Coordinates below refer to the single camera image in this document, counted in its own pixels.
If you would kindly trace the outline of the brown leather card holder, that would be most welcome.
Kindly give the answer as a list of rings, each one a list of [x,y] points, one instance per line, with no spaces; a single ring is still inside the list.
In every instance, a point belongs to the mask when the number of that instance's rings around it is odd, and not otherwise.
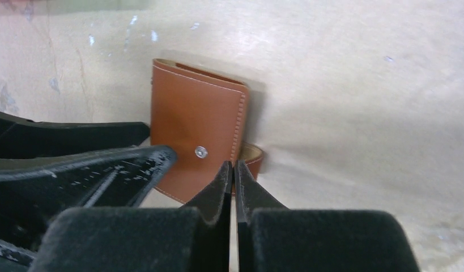
[[[243,160],[253,177],[263,150],[244,142],[249,86],[168,59],[152,65],[151,144],[167,145],[177,161],[157,190],[181,203],[203,190],[226,162]]]

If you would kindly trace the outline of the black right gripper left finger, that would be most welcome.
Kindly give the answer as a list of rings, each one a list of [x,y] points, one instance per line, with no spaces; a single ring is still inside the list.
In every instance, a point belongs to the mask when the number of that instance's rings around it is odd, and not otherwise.
[[[228,271],[233,165],[225,161],[214,179],[183,205],[198,215],[190,271]]]

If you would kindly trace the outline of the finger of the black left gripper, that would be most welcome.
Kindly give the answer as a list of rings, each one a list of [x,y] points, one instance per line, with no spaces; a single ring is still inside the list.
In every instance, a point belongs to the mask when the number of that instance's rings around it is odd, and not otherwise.
[[[137,207],[177,159],[168,146],[0,159],[0,239],[35,250],[72,207]]]
[[[150,136],[143,122],[34,122],[0,112],[0,159],[33,159],[139,146]]]

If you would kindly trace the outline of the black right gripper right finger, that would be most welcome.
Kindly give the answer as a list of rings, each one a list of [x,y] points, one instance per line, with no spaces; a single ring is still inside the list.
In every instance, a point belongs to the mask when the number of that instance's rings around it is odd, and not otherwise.
[[[253,271],[253,244],[250,234],[253,211],[258,208],[287,207],[256,182],[244,160],[238,160],[235,164],[235,191],[239,270]]]

